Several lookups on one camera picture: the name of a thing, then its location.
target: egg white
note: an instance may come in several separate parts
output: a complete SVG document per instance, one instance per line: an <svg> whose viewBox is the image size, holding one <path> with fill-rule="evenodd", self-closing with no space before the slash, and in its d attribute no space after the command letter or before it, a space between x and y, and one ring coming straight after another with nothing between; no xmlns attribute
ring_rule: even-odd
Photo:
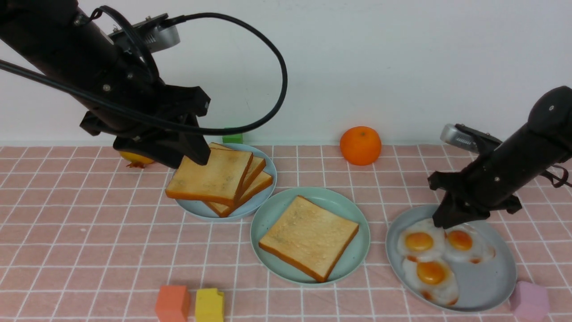
<svg viewBox="0 0 572 322"><path fill-rule="evenodd" d="M445 254L446 260L451 262L470 262L478 264L492 260L496 256L496 251L484 238L470 225L464 223L455 227L446 229L445 232L450 234L454 230L464 231L472 238L472 247L469 250L459 250L454 248L451 243L446 240Z"/></svg>
<svg viewBox="0 0 572 322"><path fill-rule="evenodd" d="M445 279L436 285L426 284L419 279L417 275L418 263L403 260L403 271L405 281L415 291L417 291L426 300L441 306L452 306L459 300L459 285L455 278L455 274L443 260L438 259L435 262L440 263L446 269Z"/></svg>
<svg viewBox="0 0 572 322"><path fill-rule="evenodd" d="M430 262L441 258L445 253L445 231L433 224L432 218L427 218L409 226L399 234L397 250L399 254L410 261ZM433 246L427 250L414 251L407 248L405 239L412 233L426 233L433 239Z"/></svg>

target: egg yolk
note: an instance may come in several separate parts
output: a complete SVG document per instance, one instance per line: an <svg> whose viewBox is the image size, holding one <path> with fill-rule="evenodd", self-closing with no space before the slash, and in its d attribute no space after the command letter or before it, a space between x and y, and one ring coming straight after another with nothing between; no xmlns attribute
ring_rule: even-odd
<svg viewBox="0 0 572 322"><path fill-rule="evenodd" d="M438 262L418 263L417 276L425 284L437 285L446 277L445 268Z"/></svg>
<svg viewBox="0 0 572 322"><path fill-rule="evenodd" d="M427 233L412 233L405 238L405 245L410 250L419 252L433 247L433 238Z"/></svg>
<svg viewBox="0 0 572 322"><path fill-rule="evenodd" d="M469 250L472 247L472 238L461 230L454 230L447 235L451 246L458 250Z"/></svg>

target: plate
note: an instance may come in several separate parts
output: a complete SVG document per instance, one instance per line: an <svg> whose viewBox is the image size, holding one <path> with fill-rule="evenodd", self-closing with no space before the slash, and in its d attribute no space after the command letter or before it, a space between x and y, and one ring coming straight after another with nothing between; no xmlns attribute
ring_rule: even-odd
<svg viewBox="0 0 572 322"><path fill-rule="evenodd" d="M459 301L455 305L443 307L429 302L405 282L402 269L403 257L396 247L399 234L413 223L431 217L437 208L437 205L426 205L409 209L391 224L386 237L386 252L395 274L401 283L420 300L443 311L481 312L501 305L510 297L516 286L517 264L501 235L486 221L474 221L468 224L495 248L495 258L480 264L447 261L459 284Z"/></svg>
<svg viewBox="0 0 572 322"><path fill-rule="evenodd" d="M298 195L340 217L359 224L357 234L333 268L328 281L324 283L317 282L294 266L283 262L258 246L258 241ZM323 286L348 277L362 264L370 250L371 236L365 216L348 198L324 188L299 187L277 193L258 209L252 220L251 243L258 259L278 277L298 285Z"/></svg>
<svg viewBox="0 0 572 322"><path fill-rule="evenodd" d="M212 211L202 201L175 199L178 205L189 212L190 215L205 221L230 222L252 215L266 200L268 200L268 198L270 198L274 192L274 188L276 187L276 166L272 162L272 159L268 157L268 155L258 150L257 148L247 146L245 144L227 143L223 145L237 151L250 151L252 154L254 154L254 156L266 159L266 167L264 167L263 171L272 176L272 185L257 193L254 197L252 197L244 205L238 207L226 218L219 217L219 215Z"/></svg>

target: stack of toast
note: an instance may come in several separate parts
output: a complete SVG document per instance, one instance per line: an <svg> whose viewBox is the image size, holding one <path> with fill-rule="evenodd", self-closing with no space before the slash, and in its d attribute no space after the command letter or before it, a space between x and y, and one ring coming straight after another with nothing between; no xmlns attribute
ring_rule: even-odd
<svg viewBox="0 0 572 322"><path fill-rule="evenodd" d="M264 158L217 143L209 146L210 158L205 166L183 158L165 189L167 197L202 201L225 218L272 185L272 176L263 171Z"/></svg>
<svg viewBox="0 0 572 322"><path fill-rule="evenodd" d="M358 230L358 223L297 196L258 245L323 283Z"/></svg>

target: white wall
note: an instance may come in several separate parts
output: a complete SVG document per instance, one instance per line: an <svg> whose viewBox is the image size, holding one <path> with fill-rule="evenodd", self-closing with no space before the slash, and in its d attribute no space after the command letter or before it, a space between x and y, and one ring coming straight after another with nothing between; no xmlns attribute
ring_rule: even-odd
<svg viewBox="0 0 572 322"><path fill-rule="evenodd" d="M281 112L247 134L252 142L335 142L355 125L385 142L438 142L455 122L504 139L545 92L572 85L569 0L80 0L88 13L103 4L131 23L215 11L267 35L290 86ZM107 17L97 23L112 29ZM211 19L179 32L182 42L155 58L168 84L211 96L202 126L242 125L270 109L280 73L258 39ZM32 68L4 44L0 57ZM65 94L5 72L0 86L1 141L112 141L84 133L86 110Z"/></svg>

